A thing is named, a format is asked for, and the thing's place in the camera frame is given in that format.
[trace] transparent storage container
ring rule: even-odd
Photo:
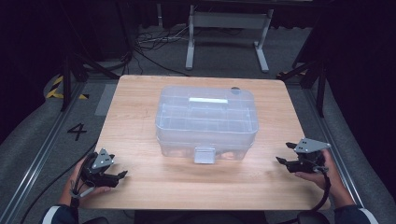
[[[196,163],[244,159],[259,130],[253,94],[237,88],[165,87],[155,123],[164,156]]]

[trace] hazard tape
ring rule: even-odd
[[[61,85],[62,81],[64,80],[64,76],[59,75],[55,81],[52,84],[52,87],[49,90],[49,93],[47,93],[46,98],[59,98],[63,99],[64,95],[61,93],[57,93],[56,91],[58,90],[58,87]],[[81,94],[78,99],[80,100],[88,100],[90,98],[89,94]]]

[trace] dark sleeve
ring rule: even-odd
[[[357,205],[347,205],[334,210],[335,224],[375,224],[378,223],[367,209]]]
[[[40,223],[78,224],[78,210],[64,204],[54,205],[45,212]]]

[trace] person's left hand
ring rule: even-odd
[[[82,163],[85,161],[85,159],[86,158],[82,159],[81,161],[79,161],[76,164],[76,167],[75,167],[73,173],[67,179],[67,182],[64,185],[64,191],[62,192],[62,196],[61,196],[61,198],[59,199],[59,202],[58,202],[59,204],[65,204],[67,206],[70,206],[70,203],[71,203],[70,189],[72,188],[72,183],[73,183],[73,187],[74,187],[74,184],[76,183],[76,179],[77,179],[77,176],[78,176],[79,169],[80,169]],[[89,188],[90,187],[88,187],[81,180],[79,180],[79,182],[78,182],[79,192],[78,193],[85,192],[85,190],[87,190]],[[109,192],[110,190],[111,190],[111,187],[95,188],[91,193],[89,193],[88,195],[80,198],[79,199],[79,203],[84,203],[85,201],[89,200],[91,197],[94,197],[94,196],[96,196],[98,194],[101,194],[101,193]]]

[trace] wooden table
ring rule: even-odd
[[[169,158],[156,139],[155,116],[166,85],[231,88],[254,94],[260,129],[242,161],[196,164]],[[285,84],[279,80],[123,76],[96,150],[115,154],[107,171],[128,170],[118,186],[83,204],[88,208],[181,210],[310,209],[323,191],[290,174],[276,156],[296,160],[286,142],[304,136]]]

